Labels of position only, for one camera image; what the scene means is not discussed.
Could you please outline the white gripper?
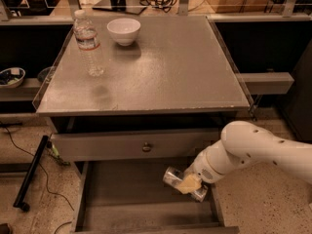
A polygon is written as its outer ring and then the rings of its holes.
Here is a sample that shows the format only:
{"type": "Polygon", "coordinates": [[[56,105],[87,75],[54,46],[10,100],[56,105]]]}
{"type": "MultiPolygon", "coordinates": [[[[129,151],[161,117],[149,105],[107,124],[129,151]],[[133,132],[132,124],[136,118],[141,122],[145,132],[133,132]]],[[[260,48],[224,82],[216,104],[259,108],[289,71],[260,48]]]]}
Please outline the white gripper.
{"type": "Polygon", "coordinates": [[[182,194],[191,193],[201,187],[202,181],[215,183],[223,178],[223,175],[216,172],[208,160],[208,152],[201,151],[194,162],[184,171],[185,178],[176,187],[182,194]]]}

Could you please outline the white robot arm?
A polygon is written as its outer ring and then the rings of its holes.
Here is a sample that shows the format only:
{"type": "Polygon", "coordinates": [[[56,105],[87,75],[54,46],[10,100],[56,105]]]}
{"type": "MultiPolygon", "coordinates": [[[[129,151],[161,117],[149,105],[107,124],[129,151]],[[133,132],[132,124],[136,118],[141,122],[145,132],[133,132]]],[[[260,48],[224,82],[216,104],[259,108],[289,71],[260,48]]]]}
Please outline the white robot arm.
{"type": "Polygon", "coordinates": [[[175,187],[193,193],[202,182],[215,183],[228,173],[266,162],[312,183],[312,145],[274,136],[245,121],[234,121],[221,131],[220,140],[201,151],[175,187]]]}

